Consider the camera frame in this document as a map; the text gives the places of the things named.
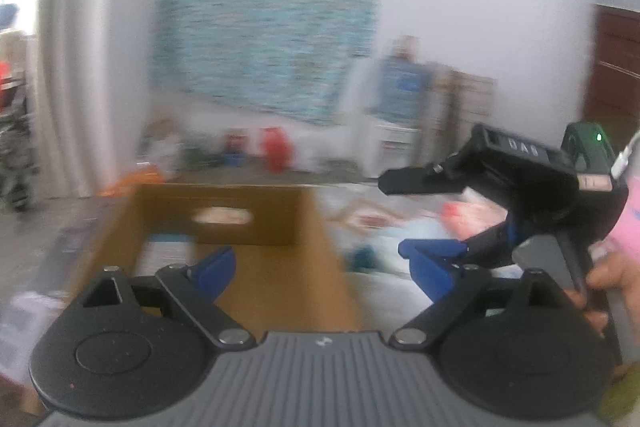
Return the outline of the person right hand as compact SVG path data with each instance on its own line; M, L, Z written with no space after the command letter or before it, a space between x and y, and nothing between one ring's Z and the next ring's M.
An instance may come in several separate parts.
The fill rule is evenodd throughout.
M620 291L634 326L634 339L639 340L640 310L639 262L623 253L608 253L601 258L587 275L588 286L600 291ZM599 333L608 319L604 312L587 311L586 299L577 291L566 291L572 303L584 311L585 318Z

